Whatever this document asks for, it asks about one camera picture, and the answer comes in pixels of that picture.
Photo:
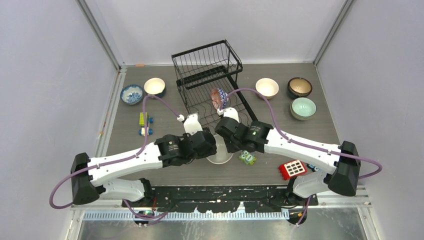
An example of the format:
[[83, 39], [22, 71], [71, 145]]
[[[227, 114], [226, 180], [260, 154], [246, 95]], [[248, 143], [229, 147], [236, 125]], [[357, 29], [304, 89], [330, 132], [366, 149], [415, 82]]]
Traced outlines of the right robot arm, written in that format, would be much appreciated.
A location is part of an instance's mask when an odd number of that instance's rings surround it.
[[353, 143], [326, 144], [278, 131], [277, 127], [261, 121], [244, 125], [223, 117], [215, 127], [230, 152], [238, 150], [275, 154], [318, 167], [313, 173], [289, 180], [285, 198], [291, 205], [317, 193], [332, 191], [353, 197], [357, 193], [361, 163]]

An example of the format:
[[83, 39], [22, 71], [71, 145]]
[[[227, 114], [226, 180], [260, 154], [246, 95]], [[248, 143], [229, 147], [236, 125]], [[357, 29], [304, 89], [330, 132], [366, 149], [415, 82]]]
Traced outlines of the brown rimmed bowl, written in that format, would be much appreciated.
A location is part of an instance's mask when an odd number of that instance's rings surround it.
[[313, 91], [312, 84], [302, 77], [294, 77], [290, 79], [287, 83], [287, 88], [290, 88], [290, 90], [299, 98], [307, 97]]

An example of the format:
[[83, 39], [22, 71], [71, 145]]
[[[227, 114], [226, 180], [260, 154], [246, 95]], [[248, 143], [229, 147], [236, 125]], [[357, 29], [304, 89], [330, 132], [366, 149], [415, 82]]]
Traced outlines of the mint green bowl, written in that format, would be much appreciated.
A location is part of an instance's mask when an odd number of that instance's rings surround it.
[[311, 119], [317, 111], [316, 104], [309, 98], [299, 97], [290, 103], [292, 116], [300, 121]]

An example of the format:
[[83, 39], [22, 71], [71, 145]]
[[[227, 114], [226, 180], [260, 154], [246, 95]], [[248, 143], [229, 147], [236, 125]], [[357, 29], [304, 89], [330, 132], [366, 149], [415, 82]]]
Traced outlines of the dark teal bowl white foot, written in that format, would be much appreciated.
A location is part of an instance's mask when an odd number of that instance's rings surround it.
[[158, 77], [150, 78], [144, 83], [144, 91], [149, 96], [163, 98], [166, 94], [166, 83]]

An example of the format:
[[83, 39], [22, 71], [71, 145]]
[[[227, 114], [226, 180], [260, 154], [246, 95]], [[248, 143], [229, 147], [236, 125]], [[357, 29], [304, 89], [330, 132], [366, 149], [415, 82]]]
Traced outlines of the blue white patterned bowl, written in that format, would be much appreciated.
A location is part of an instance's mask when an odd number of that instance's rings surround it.
[[137, 105], [144, 97], [144, 90], [140, 85], [130, 84], [120, 92], [120, 100], [127, 105]]

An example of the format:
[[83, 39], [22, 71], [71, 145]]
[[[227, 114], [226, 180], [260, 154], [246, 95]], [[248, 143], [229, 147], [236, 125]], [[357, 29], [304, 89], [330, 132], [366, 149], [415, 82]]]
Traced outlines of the cream bowl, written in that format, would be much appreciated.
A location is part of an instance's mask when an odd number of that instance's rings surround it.
[[214, 135], [216, 154], [206, 157], [206, 159], [216, 165], [227, 163], [232, 157], [233, 153], [228, 152], [225, 140], [218, 134]]
[[280, 87], [278, 83], [271, 78], [261, 78], [255, 83], [255, 89], [267, 100], [270, 100], [278, 94]]

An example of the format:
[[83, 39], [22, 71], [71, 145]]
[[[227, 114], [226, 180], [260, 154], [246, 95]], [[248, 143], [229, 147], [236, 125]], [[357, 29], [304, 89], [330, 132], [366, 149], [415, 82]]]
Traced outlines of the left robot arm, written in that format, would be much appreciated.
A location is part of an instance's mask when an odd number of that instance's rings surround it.
[[217, 153], [216, 140], [207, 131], [181, 136], [167, 134], [145, 146], [106, 157], [90, 158], [87, 153], [75, 156], [70, 173], [72, 201], [85, 205], [100, 197], [125, 199], [148, 207], [153, 193], [148, 180], [123, 180], [136, 172], [182, 166]]

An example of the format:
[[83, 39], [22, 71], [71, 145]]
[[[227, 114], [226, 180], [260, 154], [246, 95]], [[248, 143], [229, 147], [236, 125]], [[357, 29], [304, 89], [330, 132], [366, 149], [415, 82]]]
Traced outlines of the black wire dish rack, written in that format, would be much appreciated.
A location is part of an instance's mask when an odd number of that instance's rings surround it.
[[198, 114], [203, 128], [213, 131], [220, 116], [212, 90], [230, 93], [238, 89], [242, 61], [226, 39], [172, 54], [176, 85], [189, 114]]

